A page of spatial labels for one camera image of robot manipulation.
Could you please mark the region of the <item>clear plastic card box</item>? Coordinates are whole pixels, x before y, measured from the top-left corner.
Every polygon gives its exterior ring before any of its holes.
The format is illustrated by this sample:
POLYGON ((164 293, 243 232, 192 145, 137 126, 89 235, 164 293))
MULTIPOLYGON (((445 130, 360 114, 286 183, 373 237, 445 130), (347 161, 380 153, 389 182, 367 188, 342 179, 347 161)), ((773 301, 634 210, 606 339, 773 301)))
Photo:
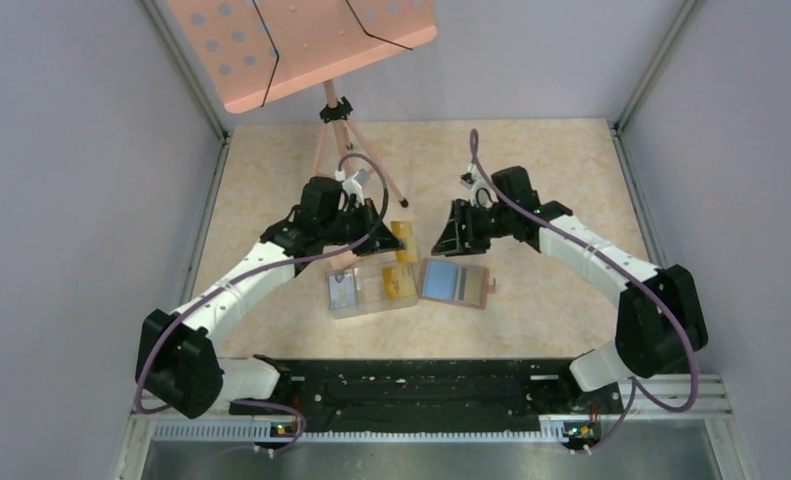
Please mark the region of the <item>clear plastic card box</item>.
POLYGON ((384 284, 382 279, 382 268, 398 264, 398 262, 386 262, 377 264, 357 265, 345 270, 332 270, 325 276, 325 284, 327 287, 328 310, 336 319, 345 319, 356 316, 370 315, 379 312, 386 312, 391 310, 404 309, 412 307, 418 303, 418 292, 415 297, 404 299, 389 300, 386 298, 384 292, 384 284), (342 310, 331 310, 329 308, 328 297, 328 282, 327 276, 331 272, 352 270, 356 279, 357 289, 357 305, 355 307, 346 308, 342 310))

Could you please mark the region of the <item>brown leather card holder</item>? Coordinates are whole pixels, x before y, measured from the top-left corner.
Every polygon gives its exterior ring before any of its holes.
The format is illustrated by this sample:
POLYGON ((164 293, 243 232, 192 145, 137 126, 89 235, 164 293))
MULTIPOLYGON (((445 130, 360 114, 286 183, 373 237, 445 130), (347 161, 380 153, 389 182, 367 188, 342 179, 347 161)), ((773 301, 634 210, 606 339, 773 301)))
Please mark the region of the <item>brown leather card holder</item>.
POLYGON ((497 282, 488 268, 428 258, 422 262, 418 298, 463 308, 483 310, 497 282))

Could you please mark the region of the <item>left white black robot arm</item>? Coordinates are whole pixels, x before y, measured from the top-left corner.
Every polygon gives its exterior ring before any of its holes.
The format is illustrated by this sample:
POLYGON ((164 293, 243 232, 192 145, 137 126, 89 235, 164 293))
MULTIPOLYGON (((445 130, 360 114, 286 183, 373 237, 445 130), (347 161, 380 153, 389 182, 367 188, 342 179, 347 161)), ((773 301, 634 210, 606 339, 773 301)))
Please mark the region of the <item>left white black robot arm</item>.
POLYGON ((203 415, 224 385, 217 349, 234 328, 278 287, 313 262, 352 252, 368 256, 402 248, 363 188, 369 174, 312 177, 298 204, 269 226, 228 273, 170 313, 152 311, 141 327, 134 408, 151 413, 144 393, 189 419, 203 415))

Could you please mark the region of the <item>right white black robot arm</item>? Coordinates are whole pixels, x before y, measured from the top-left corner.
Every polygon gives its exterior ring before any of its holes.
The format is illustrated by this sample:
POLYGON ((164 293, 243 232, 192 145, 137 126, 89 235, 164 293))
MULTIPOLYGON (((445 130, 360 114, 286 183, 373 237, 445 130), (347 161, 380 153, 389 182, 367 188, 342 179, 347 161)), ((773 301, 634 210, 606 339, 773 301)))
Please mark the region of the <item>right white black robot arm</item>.
POLYGON ((489 178, 470 166, 460 178, 467 199, 454 199, 434 256, 479 255, 512 237, 566 265, 616 308, 613 340, 574 359, 557 385, 560 404, 583 412, 598 389, 631 376, 650 378, 687 360, 709 341, 692 274, 656 266, 586 227, 560 202, 542 202, 521 166, 489 178))

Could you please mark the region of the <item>yellow credit card stack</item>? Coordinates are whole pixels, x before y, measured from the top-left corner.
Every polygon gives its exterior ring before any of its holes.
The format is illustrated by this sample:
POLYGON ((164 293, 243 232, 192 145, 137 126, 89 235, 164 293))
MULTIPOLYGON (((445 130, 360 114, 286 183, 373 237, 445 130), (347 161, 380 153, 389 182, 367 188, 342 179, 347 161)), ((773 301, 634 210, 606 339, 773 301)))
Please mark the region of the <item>yellow credit card stack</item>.
POLYGON ((417 295, 411 264, 393 264, 382 268, 384 292, 389 300, 404 299, 417 295))

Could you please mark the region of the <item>grey white credit card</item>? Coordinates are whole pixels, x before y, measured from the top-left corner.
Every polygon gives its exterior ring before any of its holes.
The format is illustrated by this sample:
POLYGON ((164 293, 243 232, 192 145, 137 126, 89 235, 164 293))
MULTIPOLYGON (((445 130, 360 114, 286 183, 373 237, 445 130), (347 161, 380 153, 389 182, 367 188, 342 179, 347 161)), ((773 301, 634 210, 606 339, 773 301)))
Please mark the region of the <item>grey white credit card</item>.
POLYGON ((356 279, 352 270, 331 272, 327 276, 329 308, 333 311, 357 305, 356 279))

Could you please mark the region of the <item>pink music stand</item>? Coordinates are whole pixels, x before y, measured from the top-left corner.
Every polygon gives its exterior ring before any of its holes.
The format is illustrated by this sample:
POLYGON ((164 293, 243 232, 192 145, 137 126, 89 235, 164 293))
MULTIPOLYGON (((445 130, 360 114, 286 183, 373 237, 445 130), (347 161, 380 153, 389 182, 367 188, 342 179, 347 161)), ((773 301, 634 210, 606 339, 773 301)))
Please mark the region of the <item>pink music stand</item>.
POLYGON ((229 114, 322 86, 313 167, 329 134, 339 154, 359 146, 378 154, 338 96, 337 78, 432 41, 438 33, 429 1, 179 0, 167 4, 229 114))

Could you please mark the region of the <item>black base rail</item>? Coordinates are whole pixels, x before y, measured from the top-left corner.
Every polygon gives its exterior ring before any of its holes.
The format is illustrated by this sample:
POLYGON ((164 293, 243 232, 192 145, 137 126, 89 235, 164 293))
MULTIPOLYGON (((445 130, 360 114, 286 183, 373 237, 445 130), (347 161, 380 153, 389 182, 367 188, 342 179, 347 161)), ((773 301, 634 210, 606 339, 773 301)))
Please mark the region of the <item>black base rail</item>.
POLYGON ((278 359, 269 403, 292 407, 315 433, 536 432, 545 415, 620 413, 617 384, 592 392, 567 359, 278 359))

